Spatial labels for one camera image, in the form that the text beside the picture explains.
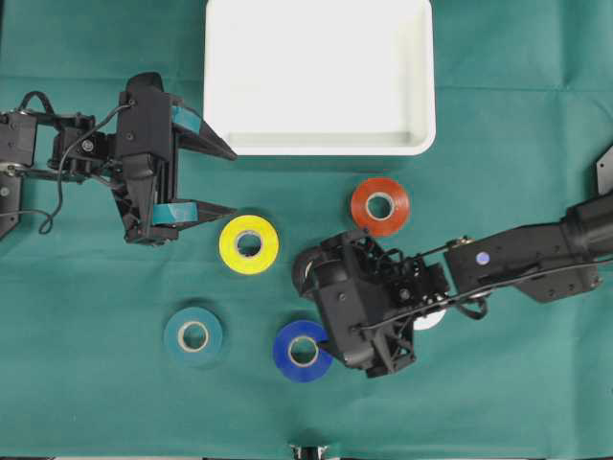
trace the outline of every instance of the black cable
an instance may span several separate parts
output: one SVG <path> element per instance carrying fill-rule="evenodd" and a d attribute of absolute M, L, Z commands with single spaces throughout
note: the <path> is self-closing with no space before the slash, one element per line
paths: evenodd
<path fill-rule="evenodd" d="M 490 292 L 493 289 L 496 288 L 504 288 L 510 285 L 515 285 L 517 283 L 521 283 L 523 281 L 528 281 L 531 280 L 532 278 L 536 278 L 538 276 L 545 276 L 545 275 L 552 275 L 554 273 L 559 273 L 560 271 L 566 271 L 566 270 L 573 270 L 576 268 L 587 268 L 590 266 L 599 266 L 599 265 L 607 265 L 607 264 L 611 264 L 613 263 L 613 258 L 610 259 L 604 259 L 601 261 L 594 261 L 594 262 L 583 262 L 583 263 L 578 263 L 578 264 L 569 264 L 569 265 L 564 265 L 564 266 L 559 266 L 556 268 L 548 268 L 546 270 L 540 270 L 534 273 L 530 273 L 527 275 L 520 275 L 520 276 L 515 276 L 512 278 L 509 278 L 508 280 L 504 280 L 504 281 L 498 281 L 496 283 L 490 283 L 488 285 L 484 285 L 481 287 L 477 287 L 475 289 L 472 289 L 468 292 L 464 292 L 462 294 L 456 294 L 454 296 L 451 297 L 447 297 L 444 298 L 442 300 L 433 302 L 430 305 L 425 305 L 423 307 L 420 307 L 418 309 L 415 310 L 411 310 L 411 311 L 407 311 L 405 313 L 401 313 L 401 314 L 397 314 L 395 316 L 392 316 L 391 318 L 388 319 L 384 319 L 383 321 L 379 321 L 377 323 L 374 324 L 369 324 L 368 326 L 355 326 L 352 329 L 354 331 L 369 331 L 372 329 L 376 329 L 379 328 L 381 326 L 385 326 L 386 324 L 390 324 L 390 323 L 394 323 L 396 321 L 398 321 L 399 319 L 402 318 L 406 318 L 407 316 L 414 316 L 416 314 L 419 314 L 423 311 L 427 311 L 430 309 L 433 309 L 435 307 L 441 306 L 441 310 L 446 310 L 449 309 L 451 307 L 454 307 L 455 304 L 457 303 L 462 303 L 462 301 L 464 300 L 469 300 L 469 297 L 472 297 L 474 295 L 478 295 L 478 294 L 485 294 Z"/>
<path fill-rule="evenodd" d="M 430 249 L 429 251 L 426 251 L 424 253 L 420 253 L 416 256 L 417 257 L 426 257 L 426 256 L 431 256 L 432 254 L 436 254 L 437 252 L 441 252 L 444 251 L 447 248 L 447 244 L 443 244 L 442 246 L 439 247 L 435 247 L 434 249 Z"/>
<path fill-rule="evenodd" d="M 79 139 L 73 142 L 64 151 L 64 153 L 61 156 L 61 159 L 59 160 L 59 165 L 57 167 L 57 206 L 56 206 L 56 209 L 54 209 L 54 211 L 52 211 L 51 213 L 47 213 L 45 211 L 40 211 L 38 209 L 25 209 L 22 211 L 12 211 L 10 213 L 2 213 L 0 214 L 0 218 L 5 218 L 8 216 L 18 216 L 18 215 L 23 215 L 23 214 L 42 215 L 42 216 L 45 216 L 45 220 L 38 227 L 38 233 L 40 235 L 47 235 L 49 232 L 51 232 L 51 229 L 54 226 L 54 218 L 57 216 L 57 214 L 59 214 L 59 211 L 61 210 L 61 207 L 64 203 L 64 192 L 62 191 L 61 184 L 62 184 L 64 163 L 66 162 L 66 159 L 68 158 L 68 154 L 70 153 L 70 150 L 72 150 L 74 147 L 79 145 L 81 142 L 83 142 L 85 139 L 91 136 L 94 132 L 106 126 L 113 119 L 115 115 L 117 115 L 119 112 L 127 108 L 130 108 L 130 105 L 125 104 L 125 105 L 118 105 L 117 107 L 115 107 L 113 110 L 111 110 L 108 113 L 108 115 L 106 115 L 106 117 L 104 117 L 104 120 L 102 120 L 97 125 L 89 129 L 83 135 L 81 135 Z"/>
<path fill-rule="evenodd" d="M 455 308 L 464 316 L 474 319 L 475 321 L 479 321 L 485 318 L 488 314 L 488 302 L 486 302 L 485 297 L 479 297 L 477 299 L 477 303 L 479 304 L 478 310 L 467 309 L 463 303 L 455 304 Z"/>
<path fill-rule="evenodd" d="M 53 106 L 51 105 L 51 101 L 49 101 L 49 98 L 47 97 L 47 95 L 45 93 L 43 93 L 42 91 L 30 91 L 28 94 L 26 94 L 23 99 L 21 100 L 21 104 L 17 107 L 18 111 L 23 111 L 26 108 L 28 108 L 28 104 L 30 103 L 30 101 L 32 100 L 32 98 L 38 98 L 40 100 L 40 103 L 42 104 L 42 107 L 45 109 L 45 113 L 48 115 L 56 115 L 56 112 L 54 111 Z M 61 125 L 61 123 L 59 122 L 59 120 L 54 120 L 54 127 L 58 130 L 58 131 L 62 131 L 63 127 Z"/>

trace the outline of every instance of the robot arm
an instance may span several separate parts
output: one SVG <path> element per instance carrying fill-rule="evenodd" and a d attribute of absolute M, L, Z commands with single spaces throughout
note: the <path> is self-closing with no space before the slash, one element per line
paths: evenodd
<path fill-rule="evenodd" d="M 453 307 L 481 319 L 490 294 L 508 286 L 541 303 L 597 288 L 598 265 L 613 261 L 602 260 L 613 254 L 613 193 L 602 182 L 599 175 L 605 195 L 568 208 L 560 222 L 464 237 L 413 257 L 385 251 L 361 230 L 304 251 L 292 279 L 317 304 L 329 337 L 321 347 L 369 378 L 384 376 L 416 360 L 413 323 L 422 316 Z M 443 266 L 425 261 L 436 252 L 444 252 L 453 295 Z"/>
<path fill-rule="evenodd" d="M 45 112 L 26 109 L 37 96 Z M 177 197 L 180 149 L 235 160 L 236 154 L 181 98 L 164 92 L 162 78 L 145 73 L 130 79 L 120 94 L 116 134 L 99 132 L 93 116 L 57 115 L 46 96 L 26 95 L 14 111 L 0 116 L 0 238 L 22 214 L 24 178 L 61 183 L 93 178 L 111 189 L 131 243 L 159 245 L 178 239 L 181 230 L 233 214 L 234 209 Z M 57 130 L 49 170 L 33 168 L 38 125 Z"/>

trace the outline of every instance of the orange tape roll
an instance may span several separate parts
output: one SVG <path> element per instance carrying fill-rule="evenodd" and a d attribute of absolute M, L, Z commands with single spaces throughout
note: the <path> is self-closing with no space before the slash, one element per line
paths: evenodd
<path fill-rule="evenodd" d="M 387 216 L 376 217 L 369 206 L 371 200 L 383 198 L 389 204 Z M 353 192 L 352 216 L 359 228 L 367 228 L 373 237 L 394 235 L 411 215 L 409 195 L 395 180 L 374 177 L 362 182 Z"/>

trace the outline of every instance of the white plastic bin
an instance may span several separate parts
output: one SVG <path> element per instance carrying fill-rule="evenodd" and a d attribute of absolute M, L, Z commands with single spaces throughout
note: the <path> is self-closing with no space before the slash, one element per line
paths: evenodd
<path fill-rule="evenodd" d="M 428 0 L 210 0 L 204 118 L 239 155 L 417 155 L 436 134 Z"/>

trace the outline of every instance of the teal tablecloth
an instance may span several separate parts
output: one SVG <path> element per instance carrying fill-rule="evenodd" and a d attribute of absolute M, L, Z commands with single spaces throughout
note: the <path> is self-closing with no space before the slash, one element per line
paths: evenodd
<path fill-rule="evenodd" d="M 418 333 L 418 363 L 395 376 L 367 380 L 334 363 L 325 378 L 295 384 L 272 362 L 277 330 L 317 317 L 290 283 L 294 257 L 352 227 L 348 197 L 365 177 L 389 175 L 410 191 L 410 223 L 383 242 L 408 253 L 558 219 L 594 193 L 592 164 L 613 143 L 613 1 L 433 6 L 438 136 L 422 156 L 183 155 L 183 197 L 278 228 L 282 251 L 262 276 L 220 261 L 225 221 L 157 249 L 124 244 L 97 183 L 65 187 L 51 235 L 24 218 L 0 242 L 1 454 L 287 458 L 290 442 L 374 459 L 613 452 L 608 270 L 597 292 L 553 305 L 508 289 L 481 323 L 452 311 Z M 60 112 L 101 117 L 127 78 L 157 70 L 199 108 L 203 12 L 196 0 L 8 0 L 0 106 L 40 89 Z M 39 135 L 41 164 L 51 138 Z M 28 206 L 55 204 L 53 184 L 25 192 Z M 166 322 L 186 305 L 223 322 L 213 368 L 178 367 L 163 349 Z"/>

